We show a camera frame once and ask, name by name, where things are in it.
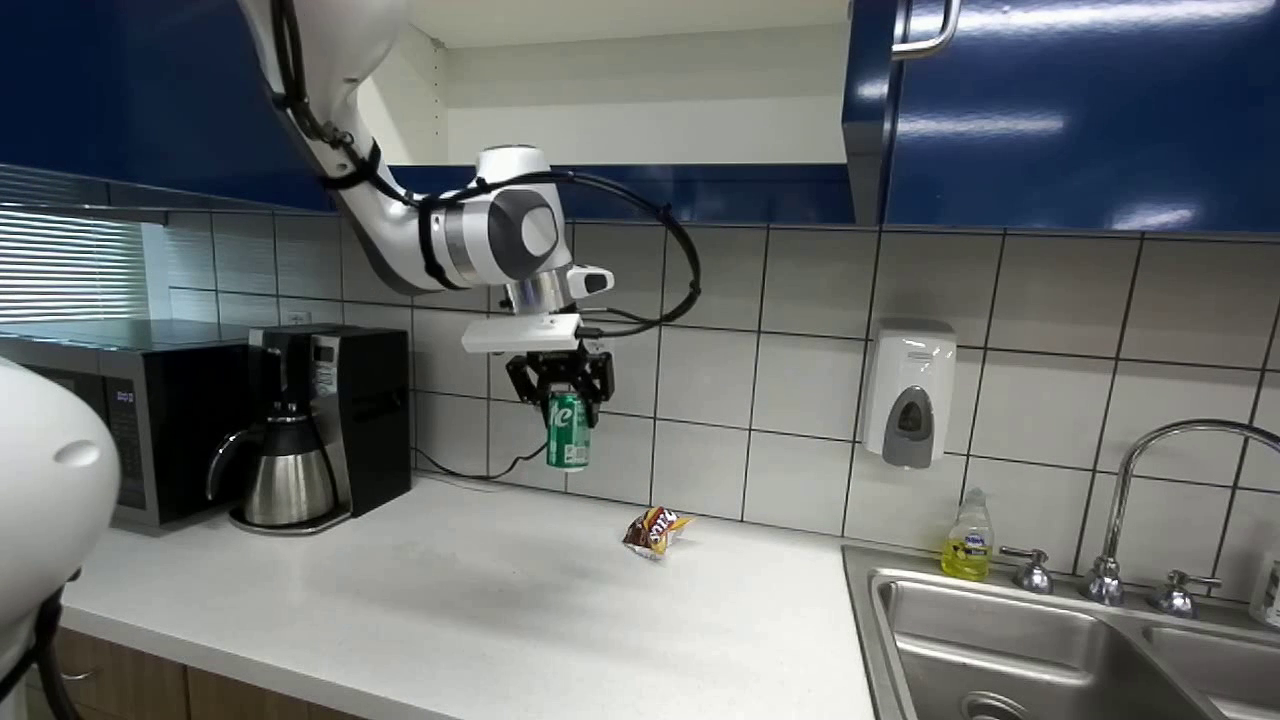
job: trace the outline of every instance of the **window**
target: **window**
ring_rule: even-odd
[[[0,213],[0,320],[135,316],[149,316],[135,225]]]

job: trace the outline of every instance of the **white tiled backsplash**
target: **white tiled backsplash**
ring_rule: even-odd
[[[976,234],[852,228],[694,228],[705,298],[615,344],[619,397],[581,475],[518,463],[509,480],[674,503],[694,514],[933,549],[965,487],[986,487],[995,534],[1084,569],[1123,447],[1175,417],[1280,426],[1280,245],[1152,234]],[[582,225],[575,251],[619,290],[589,308],[659,313],[678,251],[635,225]],[[417,445],[499,473],[541,445],[499,359],[459,350],[495,297],[386,290],[327,216],[179,216],[149,228],[161,313],[223,325],[349,320],[410,332]],[[944,320],[961,334],[948,456],[884,468],[855,445],[868,326]],[[1280,538],[1280,456],[1226,435],[1146,451],[1121,559],[1244,593]]]

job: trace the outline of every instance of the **microwave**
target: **microwave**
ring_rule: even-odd
[[[118,451],[114,528],[161,534],[214,510],[209,458],[252,420],[244,332],[182,320],[0,325],[0,354],[98,411]]]

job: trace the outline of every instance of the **white countertop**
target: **white countertop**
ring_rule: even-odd
[[[872,720],[834,538],[419,480],[323,534],[108,532],[62,622],[340,710],[471,720]]]

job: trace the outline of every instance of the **stainless steel sink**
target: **stainless steel sink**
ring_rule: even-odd
[[[1244,647],[1145,609],[948,579],[864,549],[849,549],[844,569],[878,720],[1220,720],[1280,707],[1280,645]]]
[[[1155,655],[1235,720],[1280,720],[1280,645],[1272,633],[1152,622]]]

